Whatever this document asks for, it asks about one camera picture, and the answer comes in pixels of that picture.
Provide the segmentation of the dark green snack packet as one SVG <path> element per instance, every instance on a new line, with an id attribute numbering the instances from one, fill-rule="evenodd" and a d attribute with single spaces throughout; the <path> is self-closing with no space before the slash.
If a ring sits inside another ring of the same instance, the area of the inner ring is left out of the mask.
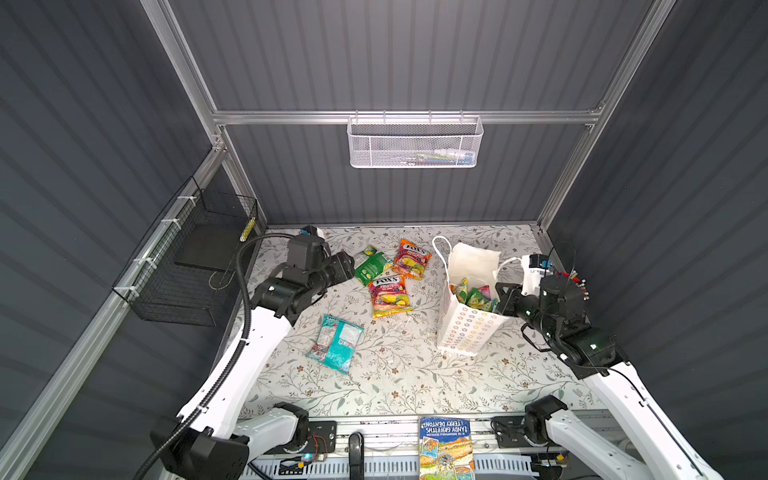
<path id="1" fill-rule="evenodd" d="M 366 246 L 353 256 L 354 276 L 362 285 L 370 285 L 393 266 L 392 259 L 373 245 Z"/>

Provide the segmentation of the green Fox's packet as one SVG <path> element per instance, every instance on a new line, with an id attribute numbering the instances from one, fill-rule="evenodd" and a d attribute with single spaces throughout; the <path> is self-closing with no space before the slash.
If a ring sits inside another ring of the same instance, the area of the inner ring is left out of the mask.
<path id="1" fill-rule="evenodd" d="M 470 287 L 467 278 L 462 279 L 458 284 L 450 284 L 449 288 L 460 304 L 471 309 L 493 312 L 498 303 L 492 298 L 489 285 Z"/>

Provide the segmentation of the yellow marker in basket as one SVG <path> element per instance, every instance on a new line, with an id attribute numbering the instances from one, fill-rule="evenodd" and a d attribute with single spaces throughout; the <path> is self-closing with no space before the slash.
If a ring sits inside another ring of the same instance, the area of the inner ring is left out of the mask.
<path id="1" fill-rule="evenodd" d="M 241 243 L 244 243 L 244 242 L 246 242 L 248 240 L 248 237 L 251 234 L 251 232 L 253 231 L 255 225 L 256 225 L 256 218 L 255 217 L 251 217 L 248 220 L 248 222 L 245 225 L 245 227 L 243 228 L 243 230 L 241 231 L 241 234 L 240 234 L 240 237 L 239 237 L 239 241 Z"/>

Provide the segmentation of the colourful book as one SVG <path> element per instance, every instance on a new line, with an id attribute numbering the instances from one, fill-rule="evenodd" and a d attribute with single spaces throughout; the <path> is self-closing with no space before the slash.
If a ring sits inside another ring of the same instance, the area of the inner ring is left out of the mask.
<path id="1" fill-rule="evenodd" d="M 421 480 L 473 480 L 475 462 L 470 421 L 421 417 L 419 462 Z"/>

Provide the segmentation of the orange Fox's packet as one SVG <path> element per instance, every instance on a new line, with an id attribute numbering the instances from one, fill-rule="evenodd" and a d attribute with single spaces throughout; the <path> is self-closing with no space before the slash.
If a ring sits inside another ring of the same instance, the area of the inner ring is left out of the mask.
<path id="1" fill-rule="evenodd" d="M 407 278 L 422 280 L 432 254 L 413 242 L 402 239 L 394 258 L 392 270 Z"/>
<path id="2" fill-rule="evenodd" d="M 412 310 L 406 288 L 406 278 L 401 275 L 382 276 L 369 285 L 372 317 L 382 318 Z"/>

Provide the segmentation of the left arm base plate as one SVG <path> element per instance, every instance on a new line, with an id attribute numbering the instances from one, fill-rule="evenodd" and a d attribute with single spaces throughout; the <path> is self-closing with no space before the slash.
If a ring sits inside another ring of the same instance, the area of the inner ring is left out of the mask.
<path id="1" fill-rule="evenodd" d="M 310 420 L 306 438 L 300 443 L 279 445 L 267 451 L 269 455 L 328 454 L 335 451 L 336 421 Z"/>

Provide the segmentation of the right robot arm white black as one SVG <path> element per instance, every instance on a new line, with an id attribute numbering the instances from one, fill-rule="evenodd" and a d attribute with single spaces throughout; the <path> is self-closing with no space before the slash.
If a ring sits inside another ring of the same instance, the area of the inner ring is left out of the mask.
<path id="1" fill-rule="evenodd" d="M 518 431 L 532 446 L 560 446 L 602 479 L 718 479 L 643 384 L 614 339 L 587 319 L 585 283 L 553 268 L 548 256 L 524 255 L 520 284 L 499 283 L 502 314 L 522 320 L 544 341 L 539 352 L 562 362 L 600 399 L 638 452 L 632 457 L 547 395 L 525 408 Z"/>

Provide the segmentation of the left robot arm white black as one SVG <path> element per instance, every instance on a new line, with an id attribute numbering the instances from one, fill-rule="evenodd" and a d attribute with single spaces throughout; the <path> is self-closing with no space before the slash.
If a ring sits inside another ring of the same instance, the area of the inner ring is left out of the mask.
<path id="1" fill-rule="evenodd" d="M 276 233 L 253 235 L 235 255 L 235 277 L 243 301 L 243 323 L 206 381 L 174 419 L 160 420 L 151 434 L 153 452 L 134 476 L 144 478 L 156 463 L 183 479 L 238 479 L 249 462 L 282 445 L 302 446 L 307 413 L 279 403 L 244 424 L 238 422 L 251 389 L 276 347 L 304 310 L 333 286 L 354 276 L 354 259 L 332 253 L 321 229 L 307 225 L 283 234 L 287 257 L 254 290 L 242 264 L 254 245 Z"/>

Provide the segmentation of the red pencil cup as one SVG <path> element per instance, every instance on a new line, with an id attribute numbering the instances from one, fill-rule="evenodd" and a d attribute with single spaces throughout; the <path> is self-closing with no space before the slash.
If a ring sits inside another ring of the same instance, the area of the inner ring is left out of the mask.
<path id="1" fill-rule="evenodd" d="M 586 286 L 586 279 L 580 276 L 576 271 L 573 271 L 570 274 L 570 279 L 574 282 L 574 284 L 581 290 L 583 294 L 583 299 L 588 300 L 589 299 L 589 292 Z"/>

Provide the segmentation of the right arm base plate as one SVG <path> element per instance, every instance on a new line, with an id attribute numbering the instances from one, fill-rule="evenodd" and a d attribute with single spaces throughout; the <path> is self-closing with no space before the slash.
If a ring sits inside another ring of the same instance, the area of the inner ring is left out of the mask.
<path id="1" fill-rule="evenodd" d="M 546 431 L 546 419 L 530 415 L 494 416 L 490 421 L 496 442 L 501 448 L 564 449 Z"/>

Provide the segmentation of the white paper gift bag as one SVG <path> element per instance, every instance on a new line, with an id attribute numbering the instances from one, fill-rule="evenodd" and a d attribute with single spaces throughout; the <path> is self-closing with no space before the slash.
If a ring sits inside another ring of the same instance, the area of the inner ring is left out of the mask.
<path id="1" fill-rule="evenodd" d="M 462 242 L 453 245 L 442 235 L 432 239 L 432 247 L 445 270 L 437 348 L 475 356 L 507 320 L 496 311 L 498 276 L 501 269 L 520 259 L 502 260 L 498 251 Z"/>

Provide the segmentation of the teal snack packet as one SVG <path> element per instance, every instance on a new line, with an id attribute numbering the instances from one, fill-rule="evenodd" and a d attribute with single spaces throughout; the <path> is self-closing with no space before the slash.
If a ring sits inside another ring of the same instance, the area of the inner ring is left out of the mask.
<path id="1" fill-rule="evenodd" d="M 348 374 L 363 335 L 363 327 L 324 315 L 317 340 L 306 356 L 335 371 Z"/>

